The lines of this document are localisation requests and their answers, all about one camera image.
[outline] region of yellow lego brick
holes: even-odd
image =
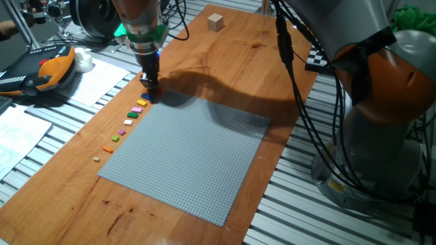
[[[141,100],[141,99],[139,99],[137,102],[136,102],[138,105],[142,105],[142,106],[147,106],[147,102],[145,102],[145,101],[143,101],[143,100]]]

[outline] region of orange lego brick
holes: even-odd
[[[109,147],[106,147],[106,146],[103,146],[103,150],[106,151],[106,152],[109,152],[109,153],[113,153],[114,152],[113,149],[111,149]]]

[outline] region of yellow label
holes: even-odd
[[[330,151],[332,146],[333,146],[332,144],[327,144],[327,146],[326,146],[327,151]],[[324,156],[325,159],[327,159],[328,155],[327,155],[326,151],[324,151],[323,156]]]
[[[340,193],[343,193],[343,189],[345,188],[345,186],[343,186],[342,184],[339,184],[339,182],[337,182],[336,180],[333,180],[333,179],[331,179],[328,182],[328,185]]]

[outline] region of green object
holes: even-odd
[[[120,24],[120,26],[114,32],[114,36],[115,37],[122,37],[124,35],[127,35],[127,31],[125,30],[123,24]]]
[[[424,31],[436,37],[436,13],[424,13],[416,6],[406,5],[395,11],[390,28],[394,32],[401,30]]]
[[[120,140],[120,137],[114,135],[114,137],[112,137],[112,141],[113,142],[118,142]]]
[[[153,31],[145,35],[134,35],[128,33],[124,28],[123,24],[120,24],[120,26],[114,32],[114,36],[118,38],[128,36],[131,41],[138,42],[138,43],[148,42],[151,39],[156,44],[162,45],[165,42],[165,38],[168,35],[168,31],[169,31],[168,25],[159,24],[156,26],[156,28]]]
[[[138,113],[129,112],[129,113],[127,113],[127,117],[128,118],[135,118],[135,119],[137,119],[138,118]]]

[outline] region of black cable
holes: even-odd
[[[178,22],[178,24],[176,24],[175,26],[173,26],[173,27],[170,27],[170,30],[174,30],[175,28],[177,28],[177,27],[179,27],[183,22],[183,20],[185,19],[185,17],[186,17],[186,0],[183,0],[183,18],[181,17],[181,20],[180,20],[180,22]]]
[[[297,105],[297,107],[298,107],[298,111],[300,112],[300,116],[302,117],[303,123],[305,124],[305,127],[306,127],[306,129],[307,129],[307,132],[308,132],[308,134],[309,134],[309,137],[311,138],[311,140],[312,140],[312,142],[313,142],[313,145],[315,146],[316,150],[318,151],[318,154],[321,156],[322,160],[323,160],[324,163],[326,164],[326,167],[327,167],[327,168],[332,172],[332,174],[335,175],[335,176],[336,176],[340,181],[342,181],[342,182],[344,182],[345,184],[347,184],[348,186],[350,186],[350,187],[356,189],[357,191],[360,191],[360,192],[362,192],[362,193],[364,193],[364,194],[369,195],[370,197],[375,197],[375,198],[377,198],[377,199],[380,199],[380,201],[389,201],[389,202],[392,202],[392,203],[404,203],[404,202],[409,202],[409,201],[413,201],[413,200],[415,200],[417,197],[419,197],[419,196],[423,193],[423,191],[424,191],[425,189],[421,188],[420,192],[419,192],[419,193],[416,193],[417,196],[416,196],[416,195],[411,195],[411,196],[409,196],[409,197],[405,197],[405,198],[400,198],[400,199],[391,199],[391,198],[381,197],[380,195],[378,195],[378,194],[376,194],[376,193],[373,193],[372,191],[369,191],[369,190],[368,190],[368,189],[367,189],[367,188],[366,188],[366,187],[365,187],[365,186],[360,182],[360,179],[357,177],[355,171],[353,170],[351,164],[349,163],[349,159],[348,159],[347,151],[346,151],[346,149],[345,149],[345,144],[344,144],[344,139],[343,139],[343,116],[344,116],[344,113],[345,113],[345,108],[344,108],[344,103],[345,103],[344,100],[345,100],[345,97],[342,96],[341,85],[339,84],[339,79],[338,79],[337,76],[335,76],[335,79],[336,79],[336,82],[337,82],[337,92],[338,92],[338,93],[337,93],[337,96],[338,96],[338,98],[339,98],[338,100],[339,100],[339,107],[340,107],[340,108],[339,108],[339,111],[340,111],[340,118],[339,118],[339,124],[340,124],[340,125],[339,125],[339,130],[340,130],[340,133],[339,133],[339,134],[340,134],[340,140],[341,140],[341,146],[342,146],[342,147],[341,147],[341,150],[342,150],[343,153],[344,153],[343,155],[344,155],[344,158],[345,158],[345,162],[348,164],[349,171],[352,173],[354,179],[353,179],[353,178],[350,178],[349,176],[347,176],[347,171],[345,171],[344,169],[342,169],[341,167],[339,167],[339,165],[336,163],[335,159],[331,156],[330,152],[326,149],[326,147],[325,147],[323,141],[321,141],[319,135],[317,134],[317,131],[316,131],[315,127],[313,126],[313,123],[311,122],[311,119],[310,119],[310,117],[309,117],[307,111],[305,110],[304,102],[302,101],[301,95],[300,95],[300,93],[299,93],[299,91],[298,91],[298,87],[297,87],[296,82],[295,82],[295,77],[294,77],[294,74],[293,74],[293,71],[292,71],[292,60],[293,60],[293,57],[291,57],[291,58],[288,57],[288,56],[289,56],[289,52],[287,52],[287,51],[289,51],[289,50],[286,50],[286,48],[290,48],[290,49],[292,49],[292,42],[291,42],[291,40],[290,40],[290,37],[289,37],[289,41],[288,41],[290,47],[283,47],[283,36],[289,35],[289,33],[287,32],[287,28],[286,28],[286,24],[285,24],[284,20],[281,20],[281,19],[283,19],[283,16],[286,16],[286,17],[287,17],[287,16],[291,16],[292,14],[290,14],[290,11],[289,11],[289,10],[288,10],[288,15],[285,14],[285,13],[283,12],[283,10],[280,8],[280,6],[279,6],[279,2],[278,2],[278,1],[282,2],[282,4],[284,5],[283,0],[274,0],[274,1],[272,1],[272,2],[273,2],[273,4],[275,5],[276,12],[277,12],[276,27],[277,27],[277,33],[279,34],[279,36],[278,36],[278,42],[279,42],[279,51],[280,51],[280,55],[281,55],[282,61],[285,63],[285,66],[286,66],[286,68],[287,68],[287,70],[288,70],[288,73],[289,73],[289,75],[290,75],[290,78],[291,78],[291,81],[292,81],[292,84],[293,84],[294,96],[295,96],[295,100],[296,100],[296,105]],[[304,28],[301,27],[302,24],[299,24],[299,21],[298,21],[298,20],[296,20],[295,18],[288,18],[288,19],[290,19],[291,21],[292,21],[292,19],[293,19],[293,20],[295,21],[295,22],[293,22],[293,24],[295,24],[295,25],[297,26],[297,29],[299,29],[299,30],[302,29],[303,32],[305,32],[305,30],[306,30],[306,33],[302,33],[302,34],[303,34],[303,35],[304,35],[304,36],[305,36],[305,37],[306,37],[310,42],[316,42],[316,43],[317,43],[316,39],[315,39],[313,36],[310,37],[311,33],[307,30],[307,28],[306,28],[306,27],[304,27]],[[317,47],[320,51],[322,51],[322,49],[321,49],[321,47],[320,47],[319,44],[315,45],[315,44],[313,43],[313,45],[314,45],[315,47]],[[312,130],[313,130],[313,132],[314,132],[316,138],[318,139],[318,141],[319,141],[321,147],[324,149],[324,152],[329,156],[329,158],[330,158],[330,160],[332,161],[332,163],[335,165],[335,167],[336,167],[337,169],[339,169],[339,171],[340,171],[340,172],[341,172],[345,177],[347,177],[347,179],[348,179],[350,182],[352,182],[352,184],[349,183],[348,181],[344,180],[342,177],[340,177],[336,172],[334,172],[334,170],[331,168],[331,166],[329,166],[327,160],[325,159],[324,155],[322,154],[321,150],[319,149],[318,145],[316,144],[316,141],[315,141],[314,137],[313,137],[312,134],[311,134],[311,130],[310,130],[310,128],[312,128]]]
[[[162,17],[168,17],[168,16],[175,15],[177,13],[177,10],[174,10],[175,8],[176,8],[175,4],[169,5],[168,11],[166,13],[162,13]]]
[[[277,25],[277,33],[279,34],[278,39],[280,39],[280,38],[281,38],[280,35],[284,35],[284,36],[286,37],[287,35],[289,35],[289,33],[287,32],[287,29],[286,29],[286,23],[284,22],[284,20],[282,20],[283,23],[280,23],[280,22],[279,22],[279,18],[282,18],[282,17],[280,16],[280,14],[283,13],[282,10],[281,10],[281,8],[278,6],[278,3],[277,3],[276,1],[273,1],[273,3],[274,3],[274,5],[275,5],[275,7],[276,7],[276,13],[277,13],[276,25]],[[292,49],[292,47],[291,47],[292,43],[291,43],[290,38],[289,38],[289,43],[290,43],[290,45],[289,45],[289,44],[284,44],[284,45],[286,45],[286,46],[283,46],[283,44],[281,45],[281,42],[279,42],[279,49],[282,50],[281,53],[282,53],[282,52],[286,53],[286,50],[285,50],[286,48],[291,48],[291,49]],[[285,63],[285,66],[286,66],[286,68],[287,68],[287,71],[288,71],[288,73],[289,73],[289,75],[290,75],[290,78],[291,78],[291,81],[292,81],[292,86],[293,86],[293,91],[294,91],[294,97],[295,97],[295,100],[296,100],[296,105],[297,105],[298,111],[300,112],[300,116],[301,116],[301,118],[302,118],[302,121],[303,121],[303,123],[305,124],[305,127],[306,127],[306,129],[307,129],[307,133],[309,134],[309,137],[311,138],[311,141],[312,141],[313,145],[315,146],[315,149],[318,151],[318,154],[321,156],[323,162],[325,162],[326,167],[327,167],[327,168],[332,172],[333,175],[335,175],[335,176],[336,176],[340,181],[346,183],[347,185],[349,185],[349,186],[355,186],[354,183],[350,183],[350,182],[344,180],[342,177],[340,177],[340,175],[338,175],[338,174],[333,170],[333,168],[331,168],[331,166],[328,164],[326,158],[324,157],[324,154],[322,154],[323,152],[320,150],[320,148],[319,148],[318,145],[316,144],[316,141],[315,141],[315,139],[314,139],[314,136],[312,135],[312,132],[310,131],[310,128],[313,129],[313,133],[315,134],[315,137],[316,137],[316,138],[318,139],[318,141],[320,142],[320,145],[321,145],[321,147],[323,148],[324,152],[325,152],[325,153],[327,154],[327,156],[330,158],[330,160],[332,161],[332,163],[334,164],[334,166],[335,166],[337,169],[339,169],[339,171],[341,172],[341,169],[342,169],[342,168],[337,164],[337,162],[335,161],[335,159],[334,159],[334,158],[332,157],[332,155],[330,154],[330,151],[326,148],[326,146],[325,146],[324,143],[322,142],[322,140],[321,140],[321,138],[320,138],[318,132],[316,131],[316,129],[315,129],[315,127],[314,127],[314,125],[313,125],[313,123],[312,123],[312,121],[311,121],[311,119],[310,119],[310,117],[309,117],[309,115],[308,115],[308,113],[307,113],[307,111],[306,111],[306,108],[305,108],[305,106],[304,106],[304,102],[303,102],[303,100],[302,100],[302,98],[301,98],[301,94],[300,94],[300,92],[299,92],[299,90],[298,90],[298,86],[296,85],[296,82],[295,82],[294,72],[293,72],[293,69],[292,69],[292,60],[291,60],[291,61],[287,61],[287,60],[285,60],[285,59],[282,58],[282,61]]]
[[[336,141],[336,116],[337,116],[337,113],[338,113],[338,104],[339,104],[339,95],[338,95],[338,93],[342,93],[342,91],[338,91],[338,89],[336,89],[336,101],[334,102],[334,112],[333,112],[333,122],[332,122],[332,137],[333,137],[333,144],[334,144],[334,146],[338,145],[338,142]]]
[[[294,52],[294,54],[304,63],[304,64],[306,64],[306,61],[305,60],[303,60],[301,57],[300,57],[300,55],[298,55],[297,53],[295,53],[295,51],[292,51],[292,52]]]
[[[53,39],[43,41],[42,44],[67,44],[67,45],[82,45],[82,46],[101,46],[103,42],[90,42],[70,37],[69,39]]]
[[[410,135],[415,132],[415,130],[425,130],[434,120],[436,119],[436,113],[430,118],[427,123],[424,123],[422,126],[417,127],[416,124],[410,129],[409,133],[407,133],[406,138],[410,138]]]
[[[424,125],[427,125],[426,122],[426,113],[424,114]],[[424,144],[425,144],[425,150],[426,150],[426,159],[423,158],[424,160],[424,166],[426,169],[426,178],[424,180],[424,189],[427,188],[427,186],[429,185],[430,182],[430,174],[431,174],[431,158],[430,158],[430,146],[429,146],[429,139],[427,137],[427,130],[424,129]]]
[[[33,46],[33,39],[30,38],[30,46],[27,48],[26,53],[30,53],[30,51],[32,50],[32,46]]]
[[[415,138],[416,138],[416,141],[417,141],[418,143],[421,143],[420,138],[419,138],[419,136],[418,136],[418,125],[416,124],[416,120],[415,120],[415,122],[414,122],[414,132],[415,132]]]
[[[295,17],[293,17],[292,16],[292,13],[289,11],[289,9],[286,7],[286,5],[284,4],[284,2],[283,2],[283,0],[280,0],[280,2],[282,3],[282,5],[284,6],[284,8],[287,10],[287,14],[285,14],[284,12],[283,12],[283,10],[280,8],[280,6],[279,6],[279,4],[276,2],[275,3],[275,7],[276,7],[276,13],[277,14],[283,14],[284,16],[286,16],[291,22],[292,22],[292,24],[294,24],[294,25],[296,25],[297,26],[297,29],[300,31],[300,32],[305,32],[305,33],[302,33],[309,41],[312,41],[312,42],[314,42],[314,43],[312,43],[315,47],[316,46],[318,46],[319,48],[320,48],[320,50],[321,50],[321,52],[322,52],[322,54],[324,53],[324,51],[321,49],[321,47],[320,47],[320,45],[317,43],[317,41],[316,41],[316,39],[312,36],[312,37],[310,37],[310,32],[307,30],[307,28],[306,27],[302,27],[302,24],[300,23],[300,21],[299,20],[297,20]],[[337,85],[337,95],[339,95],[340,97],[340,101],[341,101],[341,103],[340,103],[340,107],[341,107],[341,111],[343,111],[343,105],[342,105],[342,94],[341,94],[341,91],[340,90],[338,90],[338,85]],[[321,145],[321,147],[323,148],[323,150],[324,150],[324,152],[329,156],[329,158],[330,158],[330,160],[332,161],[332,163],[334,164],[334,166],[337,168],[337,169],[339,169],[339,171],[351,182],[351,183],[353,183],[353,184],[351,184],[350,186],[354,186],[355,187],[355,189],[360,189],[360,188],[358,188],[357,186],[356,186],[356,183],[354,182],[354,180],[352,179],[352,178],[350,178],[349,176],[348,176],[348,173],[336,162],[336,159],[334,159],[333,157],[332,157],[332,155],[330,154],[330,151],[329,150],[327,150],[327,148],[326,148],[326,146],[325,146],[325,144],[322,142],[322,140],[321,140],[321,138],[319,137],[319,135],[318,135],[318,133],[317,133],[317,130],[315,129],[315,126],[313,125],[313,123],[311,122],[311,120],[310,120],[310,117],[309,117],[309,115],[307,114],[307,111],[306,111],[306,109],[305,109],[305,106],[304,106],[304,104],[302,105],[302,110],[303,110],[303,112],[305,113],[305,116],[308,118],[308,122],[309,122],[309,124],[311,125],[311,128],[312,128],[312,130],[313,130],[313,132],[314,132],[314,134],[315,134],[315,136],[316,136],[316,138],[318,139],[318,142],[320,143],[320,145]]]
[[[182,19],[183,26],[186,29],[186,37],[185,38],[179,38],[179,37],[176,37],[176,36],[171,35],[171,34],[168,34],[168,35],[170,37],[174,38],[175,40],[186,41],[186,40],[189,39],[189,30],[188,30],[188,26],[186,25],[186,22],[185,22],[185,17],[183,16],[182,11],[180,10],[180,6],[179,6],[178,0],[176,0],[176,8],[177,8],[178,14],[180,15],[180,18]]]

